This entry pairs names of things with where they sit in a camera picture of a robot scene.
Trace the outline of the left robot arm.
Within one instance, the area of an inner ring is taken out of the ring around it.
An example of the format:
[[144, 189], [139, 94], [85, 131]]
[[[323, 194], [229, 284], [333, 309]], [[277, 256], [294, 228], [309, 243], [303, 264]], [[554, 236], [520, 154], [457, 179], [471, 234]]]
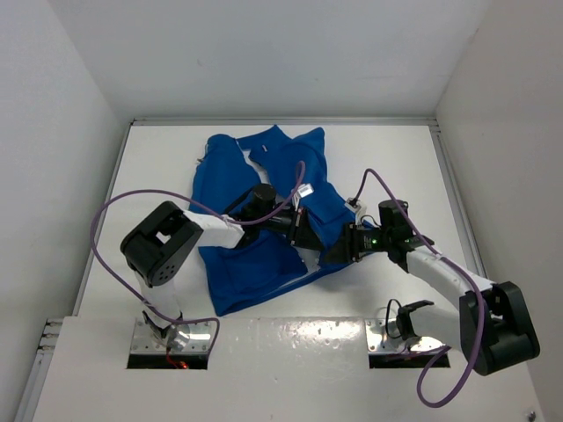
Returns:
[[173, 278], [194, 247], [222, 248], [245, 258], [248, 276], [284, 251], [322, 251], [301, 203], [313, 194], [311, 185], [296, 187], [276, 202], [269, 184], [258, 184], [220, 215], [209, 208], [197, 214], [165, 201], [139, 223], [121, 243], [128, 267], [143, 292], [144, 321], [160, 340], [169, 340], [182, 324]]

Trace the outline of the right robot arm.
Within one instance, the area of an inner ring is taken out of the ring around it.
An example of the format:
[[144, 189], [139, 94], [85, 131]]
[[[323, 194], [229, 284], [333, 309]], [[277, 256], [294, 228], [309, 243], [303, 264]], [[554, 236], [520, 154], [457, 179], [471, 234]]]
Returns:
[[379, 203], [380, 223], [371, 228], [344, 224], [325, 254], [330, 265], [352, 264], [384, 253], [405, 273], [425, 281], [453, 307], [448, 312], [423, 299], [398, 308], [391, 334], [404, 341], [431, 337], [460, 351], [479, 375], [490, 375], [540, 354], [540, 344], [522, 290], [513, 282], [496, 283], [463, 268], [417, 236], [402, 200]]

